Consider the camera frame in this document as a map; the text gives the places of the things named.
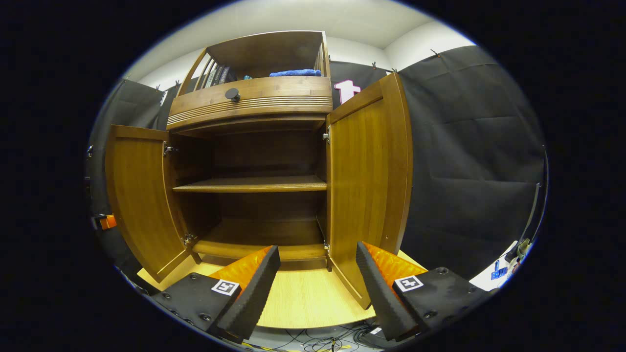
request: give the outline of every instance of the drawer knob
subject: drawer knob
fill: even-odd
[[[241,99],[241,96],[239,95],[239,90],[236,88],[231,88],[229,90],[226,91],[226,99],[230,99],[234,102],[238,102],[239,99]]]

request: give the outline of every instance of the open cabinet door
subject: open cabinet door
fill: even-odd
[[[164,156],[164,142],[169,142],[168,132],[112,125],[105,152],[113,215],[128,247],[156,282],[191,253],[181,240],[171,155]]]
[[[411,122],[397,73],[368,86],[326,118],[329,256],[363,309],[369,295],[357,242],[398,254],[411,198]]]

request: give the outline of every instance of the blue towel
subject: blue towel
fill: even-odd
[[[291,71],[282,71],[282,72],[272,72],[270,73],[270,77],[281,77],[281,76],[322,76],[322,71],[320,70],[291,70]]]

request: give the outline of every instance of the door hinge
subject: door hinge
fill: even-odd
[[[196,235],[185,234],[180,240],[181,242],[183,242],[183,245],[185,245],[185,247],[188,247],[189,244],[196,238],[197,238]]]
[[[163,142],[163,156],[166,157],[168,153],[177,152],[178,148],[168,147],[167,142]]]
[[[322,134],[322,139],[326,141],[326,143],[331,144],[331,126],[326,126],[326,133]]]

